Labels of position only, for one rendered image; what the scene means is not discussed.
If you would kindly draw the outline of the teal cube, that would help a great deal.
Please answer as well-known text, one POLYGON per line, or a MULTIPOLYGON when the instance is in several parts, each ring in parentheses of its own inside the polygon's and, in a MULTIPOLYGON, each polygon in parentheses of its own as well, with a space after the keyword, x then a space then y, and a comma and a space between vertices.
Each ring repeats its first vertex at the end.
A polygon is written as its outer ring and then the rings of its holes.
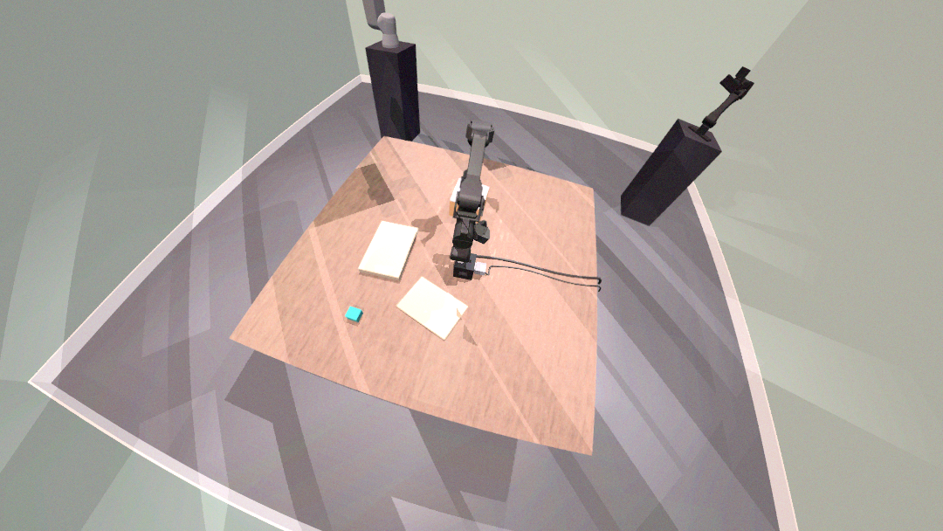
POLYGON ((346 317, 347 319, 352 320, 352 321, 357 321, 357 322, 359 322, 359 320, 361 319, 362 314, 363 314, 363 312, 362 312, 361 309, 356 308, 356 307, 350 307, 350 308, 348 309, 348 312, 345 314, 345 317, 346 317))

